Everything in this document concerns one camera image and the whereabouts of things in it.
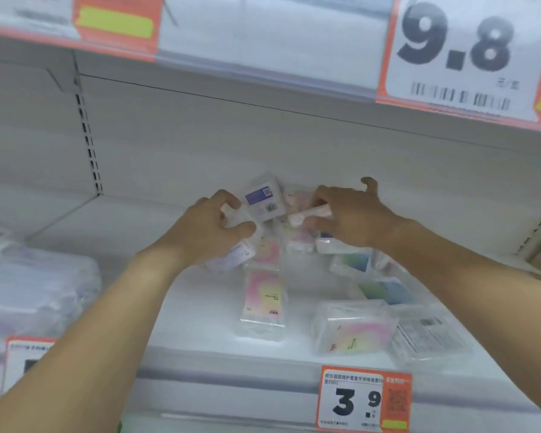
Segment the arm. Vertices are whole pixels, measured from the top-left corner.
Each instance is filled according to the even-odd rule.
[[[224,229],[223,190],[190,207],[157,242],[134,256],[121,277],[0,399],[0,433],[113,432],[174,279],[223,256],[255,230]]]
[[[305,225],[399,262],[541,408],[541,281],[397,216],[379,201],[374,179],[362,182],[366,192],[319,187],[315,203],[329,203],[333,220],[307,218]]]

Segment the number 9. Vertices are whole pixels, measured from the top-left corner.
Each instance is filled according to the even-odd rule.
[[[428,30],[420,28],[420,21],[428,18],[431,26]],[[407,9],[403,16],[403,33],[414,43],[424,43],[423,48],[414,48],[405,44],[397,53],[409,63],[417,65],[429,63],[443,48],[447,38],[447,16],[434,4],[417,3]]]

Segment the purple label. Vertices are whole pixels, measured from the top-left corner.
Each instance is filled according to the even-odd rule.
[[[270,199],[272,197],[272,191],[270,188],[265,187],[261,188],[260,190],[253,191],[252,193],[249,193],[245,196],[246,202],[249,203],[249,205],[258,204],[259,202],[262,202],[263,200]]]

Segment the hand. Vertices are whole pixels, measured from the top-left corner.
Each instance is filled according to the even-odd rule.
[[[217,191],[211,198],[200,198],[143,253],[151,254],[159,264],[179,266],[179,270],[223,257],[257,228],[254,222],[225,228],[220,210],[225,203],[235,210],[240,208],[240,201],[226,190]]]
[[[303,226],[328,232],[340,241],[357,247],[381,249],[394,231],[407,219],[397,216],[378,198],[378,182],[362,178],[367,185],[364,192],[352,188],[321,185],[313,196],[313,206],[328,203],[332,219],[307,217]]]

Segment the forearm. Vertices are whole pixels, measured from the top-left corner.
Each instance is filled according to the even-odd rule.
[[[413,221],[401,225],[382,247],[451,310],[541,407],[541,282]]]
[[[182,270],[176,262],[169,271],[153,263],[137,255],[0,399],[0,433],[115,431],[164,297]]]

